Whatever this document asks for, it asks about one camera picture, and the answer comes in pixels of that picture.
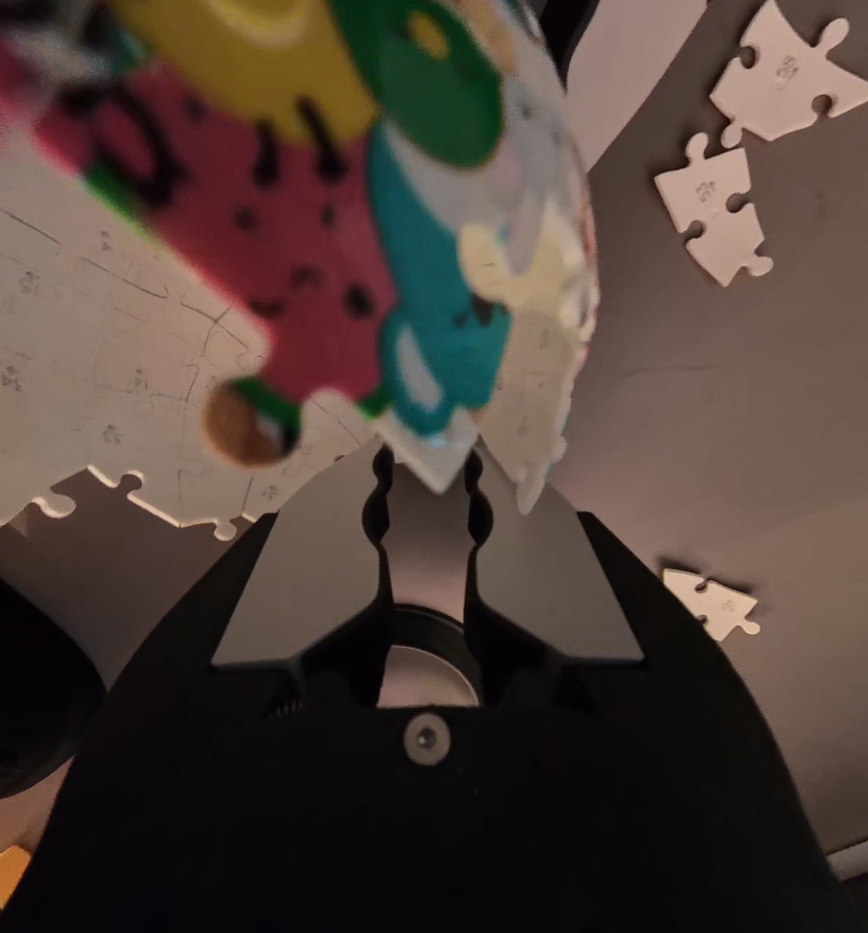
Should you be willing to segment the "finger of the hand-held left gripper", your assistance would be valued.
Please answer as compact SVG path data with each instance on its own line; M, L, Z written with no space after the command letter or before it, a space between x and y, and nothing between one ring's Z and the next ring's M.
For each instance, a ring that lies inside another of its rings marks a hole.
M673 63L706 1L548 1L543 34L591 170Z

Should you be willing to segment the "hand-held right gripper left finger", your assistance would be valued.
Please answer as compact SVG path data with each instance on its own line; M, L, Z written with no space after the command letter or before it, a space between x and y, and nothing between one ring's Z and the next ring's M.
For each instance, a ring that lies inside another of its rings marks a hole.
M215 667L297 660L391 595L383 540L393 454L369 443L281 507L213 656Z

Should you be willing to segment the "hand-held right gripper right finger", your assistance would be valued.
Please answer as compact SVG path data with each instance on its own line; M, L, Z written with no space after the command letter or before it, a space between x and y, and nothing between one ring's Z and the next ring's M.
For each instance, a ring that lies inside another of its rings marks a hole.
M521 512L517 488L482 446L464 476L475 588L484 607L564 658L638 663L642 648L577 511L545 485Z

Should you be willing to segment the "half-built puzzle ball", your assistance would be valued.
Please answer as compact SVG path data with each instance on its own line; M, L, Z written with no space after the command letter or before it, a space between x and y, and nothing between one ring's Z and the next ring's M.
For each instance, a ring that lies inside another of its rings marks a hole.
M334 393L431 490L480 441L534 509L600 281L528 2L0 2L12 130L257 329L221 456L292 458Z

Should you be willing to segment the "white puzzle piece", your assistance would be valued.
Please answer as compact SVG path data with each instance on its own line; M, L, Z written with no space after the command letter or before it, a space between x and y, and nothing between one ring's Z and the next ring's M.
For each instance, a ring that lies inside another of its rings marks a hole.
M754 53L750 66L729 60L710 94L726 118L720 136L725 149L742 144L743 134L772 142L807 129L817 120L813 103L830 102L836 118L868 104L868 80L829 60L850 30L846 17L828 22L816 44L810 44L784 16L779 3L766 1L754 14L739 42Z
M668 591L717 643L724 642L736 631L746 636L760 634L760 624L749 618L757 606L753 597L680 569L663 569L661 579Z

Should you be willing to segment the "joined white puzzle pieces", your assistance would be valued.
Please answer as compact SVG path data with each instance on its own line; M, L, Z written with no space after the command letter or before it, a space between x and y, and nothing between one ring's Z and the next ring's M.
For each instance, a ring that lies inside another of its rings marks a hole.
M743 147L727 149L708 157L709 136L691 136L685 147L686 166L654 178L673 226L686 233L701 226L684 247L695 262L720 286L729 286L739 271L752 277L768 274L773 260L757 249L765 236L754 204L729 209L730 198L751 189L748 159Z

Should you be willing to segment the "yellow plastic bin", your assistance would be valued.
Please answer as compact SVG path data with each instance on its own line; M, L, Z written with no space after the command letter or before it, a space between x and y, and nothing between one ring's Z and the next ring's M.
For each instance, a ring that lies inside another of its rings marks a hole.
M32 860L32 853L20 845L0 852L0 911L8 904Z

